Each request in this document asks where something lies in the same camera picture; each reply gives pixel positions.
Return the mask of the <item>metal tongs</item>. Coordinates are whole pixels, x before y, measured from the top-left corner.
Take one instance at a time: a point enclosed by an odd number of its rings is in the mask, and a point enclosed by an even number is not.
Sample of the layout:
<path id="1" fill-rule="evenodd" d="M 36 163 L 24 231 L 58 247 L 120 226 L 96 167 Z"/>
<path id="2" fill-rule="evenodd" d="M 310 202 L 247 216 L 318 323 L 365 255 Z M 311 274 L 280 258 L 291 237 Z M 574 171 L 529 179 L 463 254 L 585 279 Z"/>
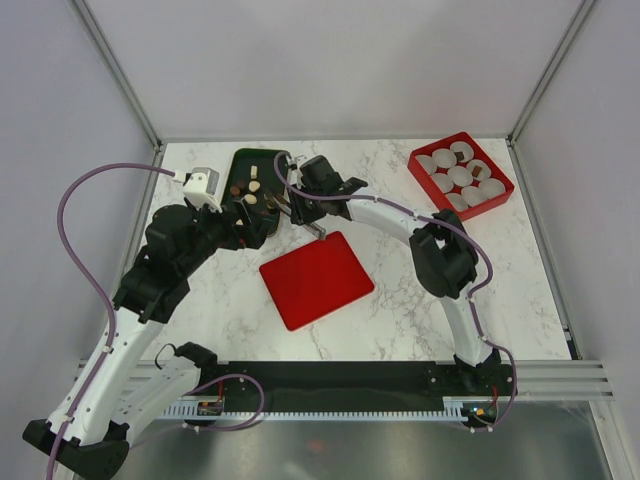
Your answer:
<path id="1" fill-rule="evenodd" d="M 317 222 L 306 218 L 295 201 L 291 202 L 283 194 L 273 193 L 267 190 L 264 193 L 269 209 L 277 209 L 286 215 L 292 225 L 303 227 L 317 240 L 324 241 L 327 237 L 326 229 Z"/>

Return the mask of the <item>dark green tray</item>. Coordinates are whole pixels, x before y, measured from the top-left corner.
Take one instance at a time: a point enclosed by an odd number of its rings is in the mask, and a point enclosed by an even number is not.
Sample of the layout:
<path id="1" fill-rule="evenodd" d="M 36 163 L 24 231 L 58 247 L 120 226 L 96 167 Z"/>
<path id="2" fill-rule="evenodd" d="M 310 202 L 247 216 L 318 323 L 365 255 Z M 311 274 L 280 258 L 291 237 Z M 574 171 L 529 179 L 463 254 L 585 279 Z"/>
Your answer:
<path id="1" fill-rule="evenodd" d="M 285 185 L 274 168 L 279 150 L 241 148 L 231 160 L 221 204 L 233 209 L 235 200 L 244 199 L 248 207 L 270 220 L 268 236 L 276 234 L 280 223 L 280 211 L 269 205 L 269 199 L 283 196 Z"/>

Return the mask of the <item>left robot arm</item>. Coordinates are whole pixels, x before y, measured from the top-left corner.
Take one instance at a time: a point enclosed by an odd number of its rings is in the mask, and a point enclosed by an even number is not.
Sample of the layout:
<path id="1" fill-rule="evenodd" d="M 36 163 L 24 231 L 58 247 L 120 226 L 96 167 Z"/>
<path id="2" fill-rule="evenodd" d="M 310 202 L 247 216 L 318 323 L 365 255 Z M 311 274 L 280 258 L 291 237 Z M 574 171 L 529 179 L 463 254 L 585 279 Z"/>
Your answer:
<path id="1" fill-rule="evenodd" d="M 219 392 L 217 356 L 188 342 L 135 393 L 123 390 L 142 354 L 190 291 L 189 277 L 219 249 L 259 249 L 272 218 L 237 201 L 231 211 L 159 209 L 146 243 L 109 303 L 109 324 L 65 400 L 32 420 L 26 442 L 84 479 L 111 479 L 140 433 L 183 395 Z"/>

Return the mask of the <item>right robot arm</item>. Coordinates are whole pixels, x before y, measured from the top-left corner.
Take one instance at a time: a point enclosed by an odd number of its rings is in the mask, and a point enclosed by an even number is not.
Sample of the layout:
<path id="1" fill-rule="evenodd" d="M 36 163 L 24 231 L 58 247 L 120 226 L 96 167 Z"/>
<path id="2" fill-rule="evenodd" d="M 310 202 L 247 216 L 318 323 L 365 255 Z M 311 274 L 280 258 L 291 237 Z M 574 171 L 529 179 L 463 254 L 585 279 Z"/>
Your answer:
<path id="1" fill-rule="evenodd" d="M 343 179 L 322 155 L 297 165 L 282 151 L 274 168 L 288 191 L 293 223 L 310 225 L 327 215 L 341 217 L 409 247 L 416 278 L 440 301 L 449 324 L 458 385 L 473 395 L 491 386 L 506 349 L 487 336 L 474 294 L 492 280 L 493 267 L 453 210 L 422 214 L 379 195 L 362 179 Z"/>

